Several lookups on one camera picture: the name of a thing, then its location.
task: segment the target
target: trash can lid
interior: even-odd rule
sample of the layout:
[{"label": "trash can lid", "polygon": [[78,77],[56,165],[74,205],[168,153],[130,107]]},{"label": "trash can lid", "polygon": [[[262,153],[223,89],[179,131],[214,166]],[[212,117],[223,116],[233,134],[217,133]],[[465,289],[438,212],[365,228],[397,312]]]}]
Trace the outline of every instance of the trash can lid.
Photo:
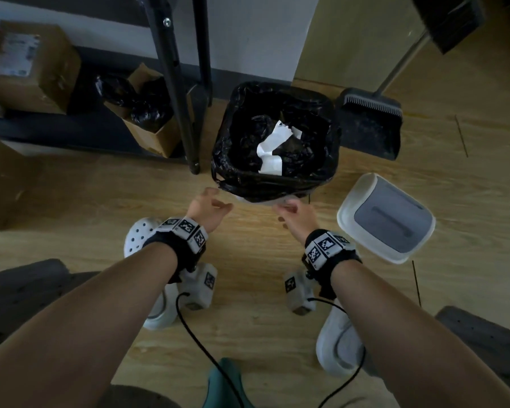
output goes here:
[{"label": "trash can lid", "polygon": [[436,224],[431,211],[376,173],[361,176],[337,220],[354,240],[395,264],[422,247]]}]

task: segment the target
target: forearm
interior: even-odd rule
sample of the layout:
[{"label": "forearm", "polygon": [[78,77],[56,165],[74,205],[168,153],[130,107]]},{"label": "forearm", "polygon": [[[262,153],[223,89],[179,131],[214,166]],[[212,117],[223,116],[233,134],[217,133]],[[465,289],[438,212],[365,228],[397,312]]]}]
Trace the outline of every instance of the forearm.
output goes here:
[{"label": "forearm", "polygon": [[510,389],[459,338],[355,260],[331,282],[402,407],[510,407]]},{"label": "forearm", "polygon": [[150,244],[35,315],[0,345],[0,406],[94,404],[176,267]]}]

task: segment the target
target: wrist strap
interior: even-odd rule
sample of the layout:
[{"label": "wrist strap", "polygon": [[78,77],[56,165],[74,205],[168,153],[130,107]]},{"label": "wrist strap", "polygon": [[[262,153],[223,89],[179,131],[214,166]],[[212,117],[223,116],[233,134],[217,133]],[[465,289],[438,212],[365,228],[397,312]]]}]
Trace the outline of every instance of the wrist strap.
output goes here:
[{"label": "wrist strap", "polygon": [[310,233],[305,247],[302,262],[308,269],[306,276],[319,282],[320,296],[334,300],[336,294],[331,286],[331,274],[335,266],[344,260],[358,260],[362,263],[355,244],[337,233],[317,229]]},{"label": "wrist strap", "polygon": [[176,253],[178,267],[170,278],[169,283],[181,282],[179,272],[186,269],[188,272],[195,270],[196,264],[206,251],[208,233],[204,226],[200,226],[191,218],[169,218],[155,229],[143,246],[150,243],[160,242],[171,247]]}]

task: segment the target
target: white shoe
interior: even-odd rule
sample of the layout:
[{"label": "white shoe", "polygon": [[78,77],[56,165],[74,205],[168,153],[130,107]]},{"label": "white shoe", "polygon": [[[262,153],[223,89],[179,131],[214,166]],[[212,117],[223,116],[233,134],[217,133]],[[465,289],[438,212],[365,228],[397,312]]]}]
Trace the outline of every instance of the white shoe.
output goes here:
[{"label": "white shoe", "polygon": [[[338,299],[334,303],[341,307]],[[321,328],[315,352],[323,369],[334,377],[353,374],[360,363],[363,343],[347,314],[334,306]]]},{"label": "white shoe", "polygon": [[[124,241],[123,253],[125,258],[142,249],[143,244],[155,233],[163,221],[156,218],[143,218],[138,220],[128,231]],[[164,287],[149,317],[143,327],[150,330],[164,329],[170,326],[177,317],[176,298],[178,297],[177,283],[169,283]]]}]

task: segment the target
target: broom handle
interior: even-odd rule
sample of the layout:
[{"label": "broom handle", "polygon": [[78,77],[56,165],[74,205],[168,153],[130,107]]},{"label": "broom handle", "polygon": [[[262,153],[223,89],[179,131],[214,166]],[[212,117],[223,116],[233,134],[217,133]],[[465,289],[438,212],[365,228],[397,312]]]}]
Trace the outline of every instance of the broom handle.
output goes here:
[{"label": "broom handle", "polygon": [[421,47],[425,41],[429,38],[429,33],[427,30],[423,32],[419,40],[417,40],[412,47],[408,49],[406,54],[400,59],[400,61],[397,63],[395,68],[391,70],[390,74],[387,76],[387,78],[383,81],[381,86],[376,90],[374,93],[374,97],[380,97],[386,88],[389,87],[391,82],[395,79],[395,77],[406,67],[410,59],[414,56],[414,54],[418,51],[419,47]]}]

